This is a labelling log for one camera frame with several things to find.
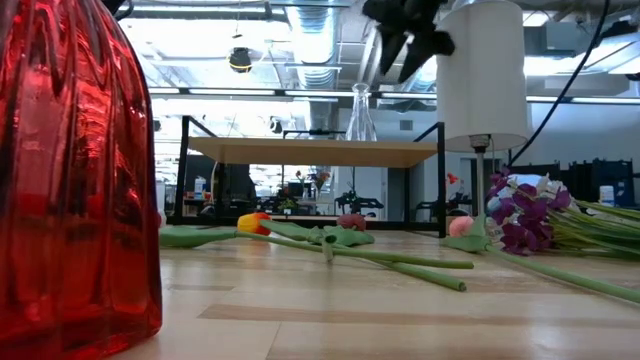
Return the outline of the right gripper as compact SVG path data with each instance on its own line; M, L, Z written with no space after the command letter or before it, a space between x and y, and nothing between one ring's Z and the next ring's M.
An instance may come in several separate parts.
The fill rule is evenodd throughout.
M379 70L386 75L409 35L407 54L398 82L408 80L434 54L451 55L455 45L446 31L434 23L440 6L448 0L366 0L362 14L378 23L381 37Z

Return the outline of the yellow orange tulip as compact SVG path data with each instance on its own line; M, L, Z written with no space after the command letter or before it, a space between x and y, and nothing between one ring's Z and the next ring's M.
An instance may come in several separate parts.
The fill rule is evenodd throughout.
M321 253L328 263L332 262L335 256L367 260L395 272L459 292L467 289L462 280L427 270L427 267L459 270L474 268L470 261L428 259L401 253L356 249L353 245L367 245L373 241L370 234L359 231L358 227L305 228L294 223L274 221L265 213L241 216L237 221L236 236Z

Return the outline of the wooden shelf with black frame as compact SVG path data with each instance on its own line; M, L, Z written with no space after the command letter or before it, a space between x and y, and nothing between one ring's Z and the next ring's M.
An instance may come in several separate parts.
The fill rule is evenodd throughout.
M187 153L196 150L220 163L213 174L214 217L186 218L183 215ZM437 220L417 223L410 219L410 169L435 156L437 158ZM217 226L232 220L224 214L223 200L225 166L227 164L265 165L329 165L348 167L402 168L404 170L404 220L381 225L381 230L436 231L440 237L447 232L445 166L445 125L437 122L416 140L398 142L350 142L318 139L228 138L218 137L190 115L181 119L180 152L174 214L170 225Z

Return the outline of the bright red tulip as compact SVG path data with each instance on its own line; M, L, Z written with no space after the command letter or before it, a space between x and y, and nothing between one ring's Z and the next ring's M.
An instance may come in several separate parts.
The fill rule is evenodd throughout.
M193 228L187 226L165 226L159 230L159 241L164 247L196 248L205 244L225 241L237 237L235 229Z

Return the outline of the clear vase purple white flowers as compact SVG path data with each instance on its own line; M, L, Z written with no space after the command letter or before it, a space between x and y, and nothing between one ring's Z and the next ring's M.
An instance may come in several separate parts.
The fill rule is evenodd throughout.
M640 261L640 210L575 199L540 175L491 176L488 229L514 255L554 253Z

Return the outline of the pink tulip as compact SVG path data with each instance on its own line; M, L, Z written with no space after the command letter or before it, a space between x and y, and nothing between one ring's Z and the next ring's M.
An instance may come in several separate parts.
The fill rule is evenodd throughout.
M467 253L489 254L555 280L640 304L640 290L628 289L611 283L579 276L501 251L491 244L485 232L485 224L486 217L484 214L477 218L471 218L469 216L455 217L449 224L449 235L441 241L441 244Z

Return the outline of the white shade wooden table lamp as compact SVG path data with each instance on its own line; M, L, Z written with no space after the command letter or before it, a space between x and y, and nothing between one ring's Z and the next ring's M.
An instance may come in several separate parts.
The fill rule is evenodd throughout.
M531 131L523 14L509 0L457 0L439 29L455 50L437 57L437 119L447 151L477 157L475 201L483 214L484 153L519 147Z

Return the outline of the dark red tulip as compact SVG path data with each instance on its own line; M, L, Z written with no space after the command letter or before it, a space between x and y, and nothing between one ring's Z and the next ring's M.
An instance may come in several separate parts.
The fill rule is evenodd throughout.
M336 237L336 244L355 247L370 245L375 238L366 231L366 220L359 214L344 214L336 220L335 226L324 226L323 230Z

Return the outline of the red ribbed glass vase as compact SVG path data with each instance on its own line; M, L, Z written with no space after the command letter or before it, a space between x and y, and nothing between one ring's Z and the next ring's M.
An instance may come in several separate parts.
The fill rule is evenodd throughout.
M99 360L162 325L153 117L102 0L0 0L0 360Z

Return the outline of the clear glass vase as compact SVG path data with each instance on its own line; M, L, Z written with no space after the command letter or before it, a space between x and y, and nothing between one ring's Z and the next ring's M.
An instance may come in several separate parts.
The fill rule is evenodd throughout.
M356 83L352 86L354 93L352 113L345 134L347 141L375 142L377 133L369 113L369 86Z

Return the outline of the silver ventilation duct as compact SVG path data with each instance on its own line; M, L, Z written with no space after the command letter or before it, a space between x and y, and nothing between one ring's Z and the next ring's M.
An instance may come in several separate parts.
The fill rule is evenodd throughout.
M293 56L299 85L303 90L327 91L337 88L339 10L332 7L302 6L285 10L292 29Z

